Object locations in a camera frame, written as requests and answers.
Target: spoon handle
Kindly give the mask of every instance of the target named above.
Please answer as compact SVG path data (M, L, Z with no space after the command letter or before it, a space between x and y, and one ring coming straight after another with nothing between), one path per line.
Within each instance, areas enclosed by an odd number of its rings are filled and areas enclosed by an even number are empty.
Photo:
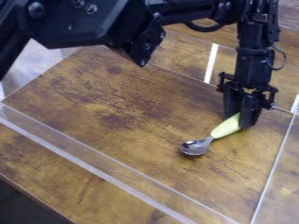
M238 113L236 113L229 119L226 119L209 133L213 138L221 138L236 131L238 127Z

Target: yellow-green handle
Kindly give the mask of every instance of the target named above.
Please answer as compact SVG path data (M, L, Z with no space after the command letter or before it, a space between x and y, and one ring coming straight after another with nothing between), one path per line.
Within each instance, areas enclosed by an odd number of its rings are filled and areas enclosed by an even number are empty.
M236 113L228 120L225 120L209 133L213 138L221 138L236 131L238 127L238 113Z

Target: wooden table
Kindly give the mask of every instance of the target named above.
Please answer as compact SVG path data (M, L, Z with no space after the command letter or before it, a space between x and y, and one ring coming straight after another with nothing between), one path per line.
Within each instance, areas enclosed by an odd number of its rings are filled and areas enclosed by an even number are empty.
M85 48L3 104L106 153L232 220L248 223L290 114L264 111L254 128L186 158L177 146L221 120L214 87L157 66L138 68L101 47ZM0 173L77 223L177 223L105 180L1 126ZM201 217L202 222L214 223Z

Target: metal spoon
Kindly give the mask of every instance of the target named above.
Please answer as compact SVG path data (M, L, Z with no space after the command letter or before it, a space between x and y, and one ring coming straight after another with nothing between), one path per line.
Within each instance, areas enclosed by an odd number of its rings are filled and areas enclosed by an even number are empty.
M238 113L234 114L228 120L225 120L209 133L209 136L202 140L190 140L181 144L181 153L189 156L198 156L205 153L209 148L210 141L221 138L236 131L238 127Z

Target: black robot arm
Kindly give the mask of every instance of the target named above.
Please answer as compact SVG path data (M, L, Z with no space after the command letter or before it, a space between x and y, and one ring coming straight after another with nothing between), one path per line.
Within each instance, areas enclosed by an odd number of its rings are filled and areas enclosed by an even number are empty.
M261 109L273 107L276 89L268 82L274 60L269 47L278 34L276 9L276 0L0 0L0 79L29 39L50 49L106 45L142 67L164 39L164 25L182 23L194 31L212 32L237 23L236 74L220 74L218 91L224 116L240 112L238 126L250 127ZM192 20L201 18L216 25L198 27Z

